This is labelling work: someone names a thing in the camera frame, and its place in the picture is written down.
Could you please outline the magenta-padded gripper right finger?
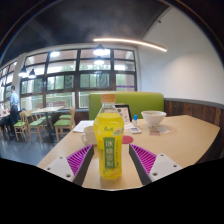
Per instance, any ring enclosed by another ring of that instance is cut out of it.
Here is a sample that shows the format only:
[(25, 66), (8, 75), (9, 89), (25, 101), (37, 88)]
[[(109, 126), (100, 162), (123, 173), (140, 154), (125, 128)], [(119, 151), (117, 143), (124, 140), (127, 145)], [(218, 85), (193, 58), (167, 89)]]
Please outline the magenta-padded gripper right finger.
[(164, 153), (156, 155), (134, 144), (129, 145), (129, 154), (142, 185), (147, 185), (182, 169)]

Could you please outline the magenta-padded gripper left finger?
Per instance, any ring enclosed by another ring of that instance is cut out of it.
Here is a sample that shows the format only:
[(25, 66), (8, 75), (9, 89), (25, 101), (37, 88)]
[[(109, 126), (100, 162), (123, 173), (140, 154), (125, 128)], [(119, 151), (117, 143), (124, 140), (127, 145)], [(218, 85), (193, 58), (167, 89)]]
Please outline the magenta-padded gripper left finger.
[(44, 170), (81, 186), (93, 155), (94, 146), (90, 144), (67, 157), (57, 157)]

